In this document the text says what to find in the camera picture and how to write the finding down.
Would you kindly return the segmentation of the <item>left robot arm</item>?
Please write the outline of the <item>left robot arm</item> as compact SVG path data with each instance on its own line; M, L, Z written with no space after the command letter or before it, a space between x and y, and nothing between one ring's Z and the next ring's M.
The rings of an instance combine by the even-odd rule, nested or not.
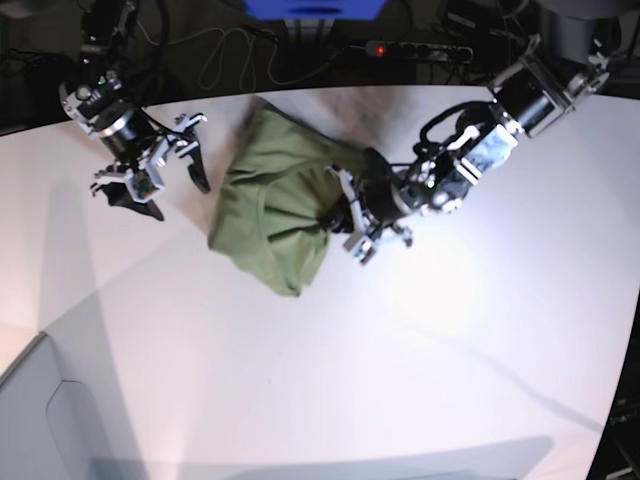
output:
M368 149L361 172L339 169L342 194L320 227L345 234L343 247L360 264L373 258L387 231L411 246L413 233L402 219L457 210L521 136L539 135L603 87L615 25L638 8L636 1L538 2L537 28L519 58L488 83L491 99L462 102L432 118L409 164L393 165Z

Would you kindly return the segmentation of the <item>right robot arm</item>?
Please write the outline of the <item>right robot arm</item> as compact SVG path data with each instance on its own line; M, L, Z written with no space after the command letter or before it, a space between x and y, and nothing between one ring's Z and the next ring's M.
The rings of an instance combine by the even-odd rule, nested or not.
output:
M124 51L136 24L137 1L94 1L83 13L75 72L58 89L66 116L98 140L113 160L93 175L92 196L162 222L156 198L166 189L160 169L170 156L188 157L187 171L202 193L211 187L196 127L202 113L182 114L172 126L148 114L125 83Z

